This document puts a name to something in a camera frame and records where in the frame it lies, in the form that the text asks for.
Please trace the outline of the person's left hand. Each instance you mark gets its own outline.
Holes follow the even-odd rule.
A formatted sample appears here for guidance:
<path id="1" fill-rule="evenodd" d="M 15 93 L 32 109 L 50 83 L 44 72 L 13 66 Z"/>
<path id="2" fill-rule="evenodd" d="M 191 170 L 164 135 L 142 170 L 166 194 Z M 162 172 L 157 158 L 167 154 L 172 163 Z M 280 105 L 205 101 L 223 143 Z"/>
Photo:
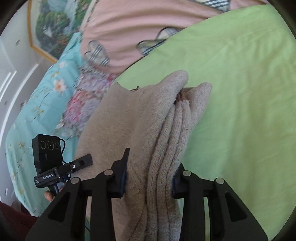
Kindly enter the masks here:
<path id="1" fill-rule="evenodd" d="M 54 194 L 50 191 L 50 190 L 47 190 L 45 191 L 44 193 L 44 197 L 49 201 L 49 202 L 52 202 L 55 198 Z"/>

